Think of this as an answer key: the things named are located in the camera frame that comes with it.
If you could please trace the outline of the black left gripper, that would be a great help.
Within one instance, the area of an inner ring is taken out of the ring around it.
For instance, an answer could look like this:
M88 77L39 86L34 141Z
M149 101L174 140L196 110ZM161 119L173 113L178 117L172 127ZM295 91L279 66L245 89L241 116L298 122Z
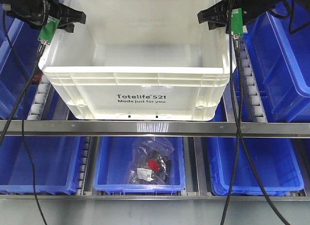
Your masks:
M74 32L73 23L86 23L86 14L75 10L58 0L0 0L6 15L29 24L33 29L40 30L47 24L48 16L60 18L57 29L68 33Z

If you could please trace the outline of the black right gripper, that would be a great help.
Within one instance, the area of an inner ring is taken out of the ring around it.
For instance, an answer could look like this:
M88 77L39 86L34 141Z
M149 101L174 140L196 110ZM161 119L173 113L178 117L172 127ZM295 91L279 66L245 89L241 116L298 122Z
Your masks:
M290 0L299 4L302 8L310 10L310 0ZM280 15L272 10L278 3L283 3L286 9L285 15ZM229 8L240 8L244 12L242 15L243 25L253 23L259 16L266 12L271 12L276 18L285 19L293 12L293 6L289 5L287 0L222 0L208 9L199 11L197 14L198 23L208 22L209 30L227 26L227 11Z

